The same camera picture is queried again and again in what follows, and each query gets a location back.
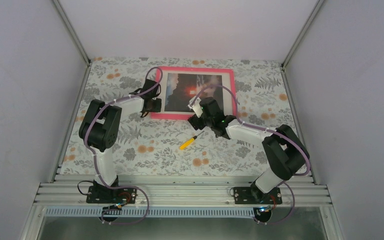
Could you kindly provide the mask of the pink picture frame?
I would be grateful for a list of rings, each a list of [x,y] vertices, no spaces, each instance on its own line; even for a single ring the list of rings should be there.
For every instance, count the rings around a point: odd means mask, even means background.
[[[161,92],[159,98],[161,99],[161,112],[152,112],[150,114],[151,119],[159,120],[187,120],[194,112],[168,112],[165,111],[166,89],[168,82],[168,74],[201,74],[201,75],[221,75],[222,84],[216,85],[216,88],[221,88],[223,92],[223,107],[219,107],[226,115],[233,115],[237,109],[236,104],[230,94],[236,94],[234,72],[232,69],[222,68],[197,68],[197,67],[178,67],[178,66],[162,66],[162,73],[156,73],[156,79],[162,77],[160,82]]]

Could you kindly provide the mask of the yellow handled screwdriver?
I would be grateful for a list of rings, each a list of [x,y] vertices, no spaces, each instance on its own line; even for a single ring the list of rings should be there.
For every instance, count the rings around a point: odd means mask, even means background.
[[[188,139],[186,142],[184,142],[180,147],[179,147],[179,150],[184,150],[186,149],[188,146],[190,146],[201,134],[203,134],[204,131],[201,131],[195,135],[193,135],[190,139]]]

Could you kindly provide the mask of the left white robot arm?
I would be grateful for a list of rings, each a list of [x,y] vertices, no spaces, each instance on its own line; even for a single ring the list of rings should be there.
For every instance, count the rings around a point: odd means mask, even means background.
[[[111,203],[119,197],[118,175],[114,168],[112,148],[117,141],[121,119],[133,113],[159,113],[162,108],[160,82],[146,79],[141,88],[108,103],[90,102],[79,129],[79,137],[91,151],[95,177],[90,197]]]

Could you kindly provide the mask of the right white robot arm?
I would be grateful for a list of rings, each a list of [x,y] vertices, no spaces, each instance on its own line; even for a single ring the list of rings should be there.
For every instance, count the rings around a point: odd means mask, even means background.
[[[188,107],[194,112],[188,122],[195,130],[208,127],[216,137],[263,147],[269,168],[250,185],[250,196],[258,204],[269,199],[274,188],[291,179],[302,167],[309,167],[308,151],[286,124],[270,130],[245,123],[234,115],[225,115],[213,97],[194,97]]]

